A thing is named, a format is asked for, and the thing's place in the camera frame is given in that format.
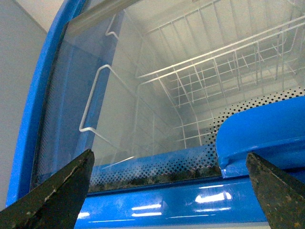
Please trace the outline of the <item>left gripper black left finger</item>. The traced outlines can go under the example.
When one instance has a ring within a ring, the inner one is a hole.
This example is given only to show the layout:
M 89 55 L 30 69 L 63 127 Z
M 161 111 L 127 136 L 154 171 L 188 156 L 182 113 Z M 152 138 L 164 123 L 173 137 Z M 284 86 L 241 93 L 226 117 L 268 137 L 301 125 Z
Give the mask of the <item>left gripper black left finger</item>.
M 0 212 L 2 229 L 72 229 L 88 193 L 94 153 L 87 149 Z

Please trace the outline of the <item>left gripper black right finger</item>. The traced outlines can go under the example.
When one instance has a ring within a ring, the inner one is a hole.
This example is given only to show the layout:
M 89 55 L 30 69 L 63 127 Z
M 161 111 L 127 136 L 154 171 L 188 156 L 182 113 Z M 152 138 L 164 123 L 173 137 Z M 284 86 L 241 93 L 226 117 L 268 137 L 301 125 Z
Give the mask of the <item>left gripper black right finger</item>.
M 272 229 L 305 227 L 305 184 L 256 153 L 246 157 L 254 194 Z

